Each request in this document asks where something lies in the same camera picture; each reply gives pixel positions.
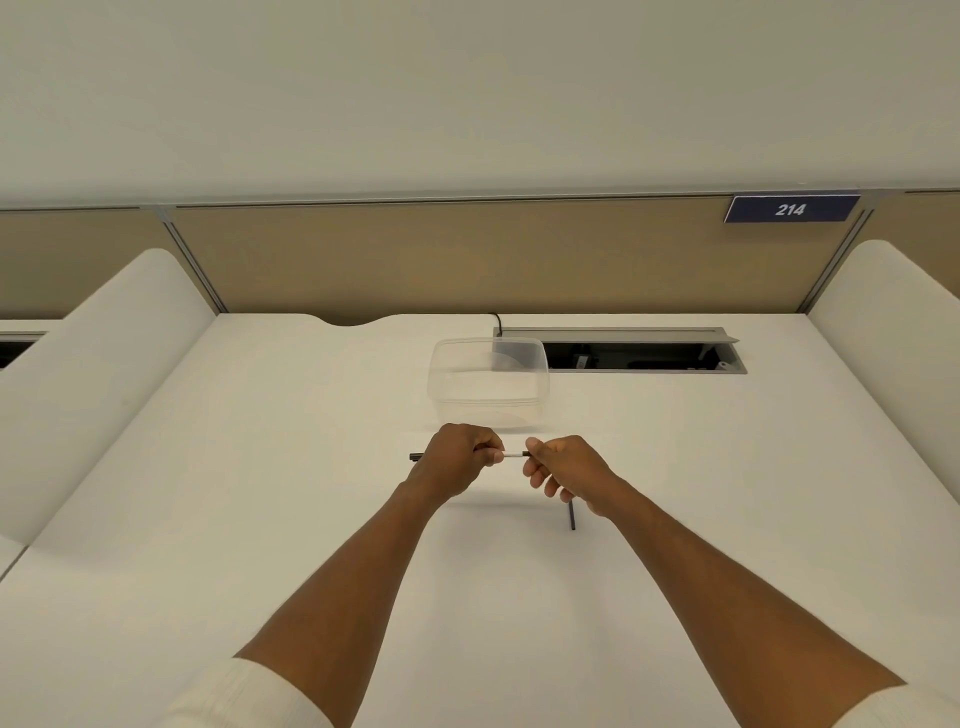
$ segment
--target forearm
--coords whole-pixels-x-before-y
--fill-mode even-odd
[[[404,483],[307,579],[237,657],[268,667],[336,728],[360,708],[396,593],[439,503]]]
[[[744,728],[832,726],[897,675],[629,485],[613,523],[657,581]]]

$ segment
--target rolled-up sleeve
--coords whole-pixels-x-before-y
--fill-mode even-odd
[[[960,706],[937,692],[912,685],[875,692],[834,728],[957,728]]]
[[[224,660],[167,708],[156,728],[332,728],[320,708],[275,672]]]

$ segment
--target person's right arm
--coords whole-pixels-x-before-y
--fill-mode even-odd
[[[765,581],[664,513],[578,436],[527,440],[530,484],[583,498],[657,581],[743,728],[828,728],[869,695],[903,685]]]

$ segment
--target pen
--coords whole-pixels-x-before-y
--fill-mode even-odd
[[[523,452],[504,452],[504,457],[530,457],[530,450],[524,450]],[[410,459],[415,463],[423,457],[422,452],[411,452]]]

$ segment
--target person's left arm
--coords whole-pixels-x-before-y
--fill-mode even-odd
[[[490,429],[444,425],[376,514],[270,617],[237,657],[284,678],[335,728],[356,717],[403,574],[430,517],[485,465],[503,460]]]

